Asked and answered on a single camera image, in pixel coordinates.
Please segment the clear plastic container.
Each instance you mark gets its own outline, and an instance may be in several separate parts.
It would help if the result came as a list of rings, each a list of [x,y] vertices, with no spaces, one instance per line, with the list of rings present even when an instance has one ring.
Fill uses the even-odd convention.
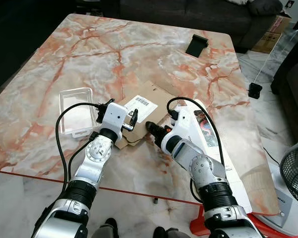
[[[92,89],[89,87],[66,89],[60,92],[60,113],[75,104],[93,103]],[[80,138],[91,134],[95,127],[95,110],[90,105],[80,105],[69,110],[62,117],[60,132]]]

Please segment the long white printed box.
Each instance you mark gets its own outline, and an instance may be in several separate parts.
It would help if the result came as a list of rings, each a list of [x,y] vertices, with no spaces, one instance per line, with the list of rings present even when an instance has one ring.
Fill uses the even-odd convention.
[[[236,198],[238,204],[244,208],[246,213],[251,213],[253,208],[249,197],[247,196],[246,188],[238,176],[237,170],[230,160],[228,152],[225,149],[219,149],[217,137],[199,107],[189,101],[185,101],[185,104],[187,105],[187,108],[192,111],[194,119],[196,120],[196,122],[192,123],[192,129],[188,138],[199,147],[204,154],[212,157],[218,162],[221,161],[220,154],[223,154],[226,177],[228,183],[230,183],[233,196]]]

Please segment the black phone stand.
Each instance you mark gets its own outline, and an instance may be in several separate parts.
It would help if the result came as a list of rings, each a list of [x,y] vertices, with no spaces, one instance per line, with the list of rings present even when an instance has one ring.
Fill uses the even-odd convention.
[[[191,41],[188,44],[187,49],[185,50],[185,53],[192,57],[199,58],[203,50],[205,50],[208,45],[209,40],[207,38],[193,34]]]

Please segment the dark robot right foot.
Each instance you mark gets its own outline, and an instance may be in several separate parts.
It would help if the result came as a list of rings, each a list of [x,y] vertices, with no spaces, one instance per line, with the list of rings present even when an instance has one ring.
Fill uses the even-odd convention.
[[[191,238],[185,232],[179,231],[177,228],[165,229],[158,226],[154,229],[151,238]]]

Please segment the dark robot foot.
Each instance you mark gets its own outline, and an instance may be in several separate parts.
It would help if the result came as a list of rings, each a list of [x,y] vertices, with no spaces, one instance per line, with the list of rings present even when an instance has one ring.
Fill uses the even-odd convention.
[[[120,238],[115,218],[108,218],[103,225],[94,231],[90,238]]]
[[[154,229],[151,238],[191,238],[185,232],[179,231],[177,228],[165,229],[158,226]]]

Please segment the red plastic stool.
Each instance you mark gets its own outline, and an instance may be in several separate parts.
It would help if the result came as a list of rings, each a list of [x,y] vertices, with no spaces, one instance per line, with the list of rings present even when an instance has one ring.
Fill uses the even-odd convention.
[[[196,236],[205,236],[210,235],[210,230],[205,226],[204,222],[204,206],[201,203],[198,203],[199,213],[198,217],[190,222],[189,228],[192,234]],[[271,228],[269,225],[266,225],[252,213],[247,213],[248,218],[253,222],[253,224],[258,228],[258,230],[263,234],[265,238],[298,238],[298,236],[289,236],[285,235],[275,229]]]

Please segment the black power adapter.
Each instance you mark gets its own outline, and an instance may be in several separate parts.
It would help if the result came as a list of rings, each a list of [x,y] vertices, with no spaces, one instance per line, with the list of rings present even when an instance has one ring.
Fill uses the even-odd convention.
[[[259,99],[261,96],[262,89],[263,89],[263,87],[260,84],[251,82],[248,87],[247,95],[250,98]]]

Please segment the dark robot left foot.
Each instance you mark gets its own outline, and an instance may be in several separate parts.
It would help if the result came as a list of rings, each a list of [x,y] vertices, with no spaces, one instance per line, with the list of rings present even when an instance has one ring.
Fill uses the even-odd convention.
[[[120,238],[115,218],[108,218],[103,225],[94,231],[90,238]]]

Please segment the dark sofa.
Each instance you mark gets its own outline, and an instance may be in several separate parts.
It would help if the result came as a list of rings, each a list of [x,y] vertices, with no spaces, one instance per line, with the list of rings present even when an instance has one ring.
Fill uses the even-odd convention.
[[[251,0],[103,0],[104,16],[228,34],[244,54],[267,32],[276,15],[256,16]]]

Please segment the black fan grille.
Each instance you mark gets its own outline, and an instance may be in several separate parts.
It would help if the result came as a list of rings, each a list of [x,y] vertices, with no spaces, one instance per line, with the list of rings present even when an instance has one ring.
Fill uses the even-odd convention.
[[[298,201],[298,142],[286,150],[279,170],[287,189]]]

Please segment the brown cardboard box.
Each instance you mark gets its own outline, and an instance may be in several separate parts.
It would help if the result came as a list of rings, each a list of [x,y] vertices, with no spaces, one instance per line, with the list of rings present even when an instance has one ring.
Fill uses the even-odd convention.
[[[251,50],[261,54],[269,54],[274,49],[281,34],[283,34],[286,27],[290,24],[291,19],[288,15],[278,14],[267,32],[263,34],[262,38],[260,38]]]

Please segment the white floor appliance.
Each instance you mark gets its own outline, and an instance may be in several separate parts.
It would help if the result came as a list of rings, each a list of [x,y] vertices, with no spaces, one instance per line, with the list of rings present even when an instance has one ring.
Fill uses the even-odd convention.
[[[298,200],[286,186],[279,165],[270,161],[268,165],[276,189],[280,212],[274,216],[260,216],[259,220],[283,235],[298,237]]]

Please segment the dark sofa cushion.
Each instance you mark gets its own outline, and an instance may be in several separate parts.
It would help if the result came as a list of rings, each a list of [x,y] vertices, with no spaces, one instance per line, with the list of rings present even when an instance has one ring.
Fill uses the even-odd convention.
[[[280,0],[251,0],[246,6],[249,12],[256,16],[276,15],[283,11]]]

